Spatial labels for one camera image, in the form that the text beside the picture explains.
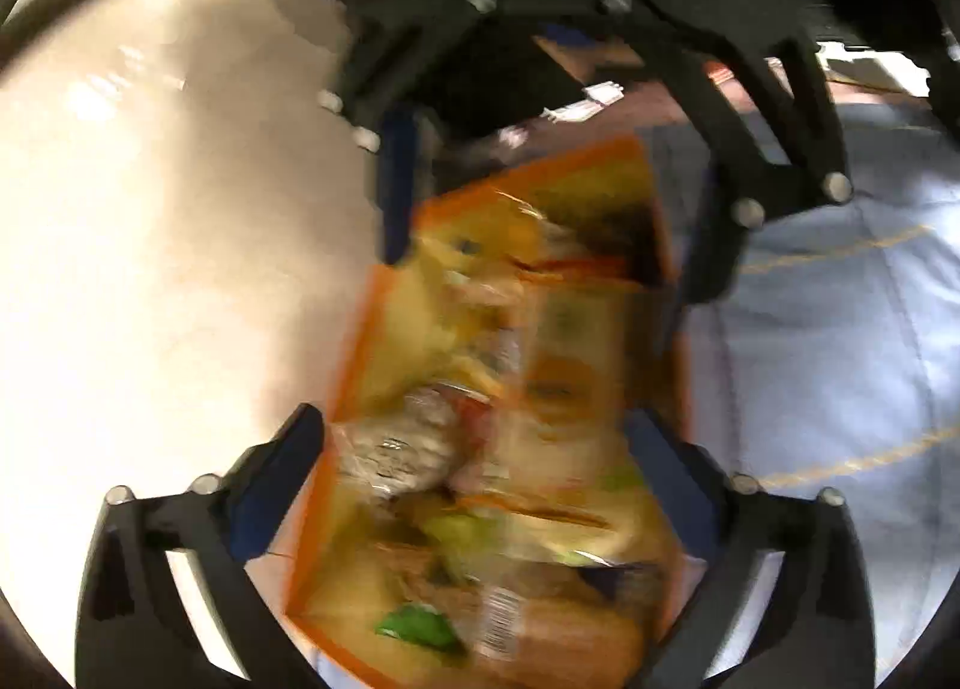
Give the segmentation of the light blue striped tablecloth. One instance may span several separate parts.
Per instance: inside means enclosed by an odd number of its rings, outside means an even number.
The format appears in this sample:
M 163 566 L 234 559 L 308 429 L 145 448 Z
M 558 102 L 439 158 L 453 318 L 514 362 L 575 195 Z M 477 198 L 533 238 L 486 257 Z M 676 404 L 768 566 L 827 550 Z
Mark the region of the light blue striped tablecloth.
M 674 269 L 658 334 L 685 356 L 686 428 L 675 435 L 771 494 L 838 489 L 871 595 L 869 687 L 952 687 L 958 153 L 916 107 L 848 104 L 841 125 L 850 200 L 750 231 L 729 290 L 692 306 L 679 306 L 677 288 L 706 145 L 677 122 L 620 135 L 646 152 Z M 275 465 L 311 486 L 334 398 L 299 407 L 270 446 Z M 669 625 L 704 570 L 679 546 Z

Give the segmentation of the green snack packet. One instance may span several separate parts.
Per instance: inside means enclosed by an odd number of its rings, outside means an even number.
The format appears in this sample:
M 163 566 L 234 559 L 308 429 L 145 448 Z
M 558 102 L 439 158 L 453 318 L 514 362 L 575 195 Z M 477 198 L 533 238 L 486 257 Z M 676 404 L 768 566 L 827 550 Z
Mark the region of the green snack packet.
M 433 652 L 448 655 L 464 652 L 464 644 L 448 618 L 420 603 L 404 603 L 393 609 L 379 621 L 374 632 Z

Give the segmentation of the silver foil snack packet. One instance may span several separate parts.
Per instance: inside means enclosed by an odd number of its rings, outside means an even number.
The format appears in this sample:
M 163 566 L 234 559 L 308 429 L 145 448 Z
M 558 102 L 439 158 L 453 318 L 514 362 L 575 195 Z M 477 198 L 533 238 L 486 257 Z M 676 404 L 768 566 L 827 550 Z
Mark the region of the silver foil snack packet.
M 441 485 L 466 458 L 459 413 L 441 387 L 416 387 L 387 411 L 334 428 L 338 471 L 364 496 L 389 501 Z

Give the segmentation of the orange storage box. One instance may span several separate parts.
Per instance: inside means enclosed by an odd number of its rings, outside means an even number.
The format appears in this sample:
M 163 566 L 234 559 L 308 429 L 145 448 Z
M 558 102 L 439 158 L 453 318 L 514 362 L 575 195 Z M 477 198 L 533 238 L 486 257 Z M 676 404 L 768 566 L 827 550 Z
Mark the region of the orange storage box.
M 644 410 L 686 428 L 662 343 L 674 269 L 643 145 L 619 137 L 416 208 L 364 299 L 309 491 L 288 614 L 366 687 L 622 687 L 672 618 L 679 538 L 628 452 Z M 389 501 L 340 471 L 334 428 L 448 392 L 466 458 Z M 404 603 L 459 655 L 378 636 Z

